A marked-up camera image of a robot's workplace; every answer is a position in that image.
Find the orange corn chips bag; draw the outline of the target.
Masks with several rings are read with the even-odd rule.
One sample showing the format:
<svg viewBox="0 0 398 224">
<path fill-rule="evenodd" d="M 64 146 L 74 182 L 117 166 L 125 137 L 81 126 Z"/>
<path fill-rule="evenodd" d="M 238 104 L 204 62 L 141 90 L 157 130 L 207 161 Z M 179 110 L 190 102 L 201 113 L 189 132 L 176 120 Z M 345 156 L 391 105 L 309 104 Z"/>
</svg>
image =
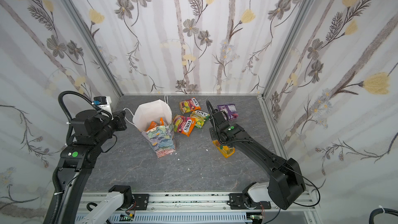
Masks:
<svg viewBox="0 0 398 224">
<path fill-rule="evenodd" d="M 146 131 L 148 132 L 157 126 L 158 126 L 158 123 L 156 123 L 155 121 L 152 121 Z"/>
</svg>

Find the white floral paper bag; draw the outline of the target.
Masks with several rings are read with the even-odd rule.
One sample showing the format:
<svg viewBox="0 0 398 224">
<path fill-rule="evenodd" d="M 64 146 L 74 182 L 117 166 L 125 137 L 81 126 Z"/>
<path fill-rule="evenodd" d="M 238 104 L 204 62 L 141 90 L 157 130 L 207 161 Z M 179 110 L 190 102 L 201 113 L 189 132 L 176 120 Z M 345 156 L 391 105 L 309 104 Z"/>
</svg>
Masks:
<svg viewBox="0 0 398 224">
<path fill-rule="evenodd" d="M 129 108 L 123 110 L 132 116 L 131 119 L 126 117 L 126 122 L 133 125 L 142 134 L 158 158 L 176 151 L 172 110 L 169 106 L 168 96 L 162 100 L 141 104 L 134 113 Z M 163 118 L 164 125 L 160 125 L 160 118 Z M 158 123 L 158 126 L 147 132 L 152 121 Z"/>
</svg>

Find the yellow mango snack bag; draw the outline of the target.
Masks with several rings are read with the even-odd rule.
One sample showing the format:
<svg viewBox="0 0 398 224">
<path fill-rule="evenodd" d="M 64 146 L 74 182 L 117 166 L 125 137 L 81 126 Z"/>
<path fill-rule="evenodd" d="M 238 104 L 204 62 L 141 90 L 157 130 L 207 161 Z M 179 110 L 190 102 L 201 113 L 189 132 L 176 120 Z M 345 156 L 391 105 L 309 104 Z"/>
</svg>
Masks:
<svg viewBox="0 0 398 224">
<path fill-rule="evenodd" d="M 223 146 L 217 140 L 212 141 L 215 147 L 219 150 L 219 152 L 225 157 L 228 158 L 235 153 L 234 147 Z"/>
</svg>

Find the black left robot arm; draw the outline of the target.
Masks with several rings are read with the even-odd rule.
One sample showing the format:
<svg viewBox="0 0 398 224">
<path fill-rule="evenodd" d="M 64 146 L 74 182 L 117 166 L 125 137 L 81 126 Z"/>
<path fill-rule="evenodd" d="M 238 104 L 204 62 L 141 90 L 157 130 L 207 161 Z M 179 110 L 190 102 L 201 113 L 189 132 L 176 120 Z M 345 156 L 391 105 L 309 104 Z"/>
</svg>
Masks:
<svg viewBox="0 0 398 224">
<path fill-rule="evenodd" d="M 88 102 L 92 109 L 75 117 L 67 109 L 63 98 L 75 95 Z M 127 129 L 125 111 L 111 114 L 95 102 L 75 91 L 63 91 L 58 96 L 59 105 L 68 119 L 66 148 L 52 175 L 55 192 L 44 222 L 46 224 L 73 224 L 86 183 L 97 158 L 104 151 L 103 144 L 115 137 L 115 132 Z"/>
</svg>

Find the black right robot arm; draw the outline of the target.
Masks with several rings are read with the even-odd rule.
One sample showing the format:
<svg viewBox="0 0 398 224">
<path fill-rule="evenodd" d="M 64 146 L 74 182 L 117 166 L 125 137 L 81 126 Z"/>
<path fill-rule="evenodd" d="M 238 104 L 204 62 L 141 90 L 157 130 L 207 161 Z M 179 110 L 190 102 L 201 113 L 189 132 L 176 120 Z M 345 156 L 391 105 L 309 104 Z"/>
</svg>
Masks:
<svg viewBox="0 0 398 224">
<path fill-rule="evenodd" d="M 252 183 L 243 190 L 242 205 L 254 208 L 258 203 L 273 202 L 287 210 L 306 190 L 298 162 L 278 156 L 255 141 L 239 124 L 230 124 L 226 113 L 214 109 L 209 100 L 206 106 L 212 135 L 217 141 L 222 146 L 241 151 L 269 177 L 269 182 Z"/>
</svg>

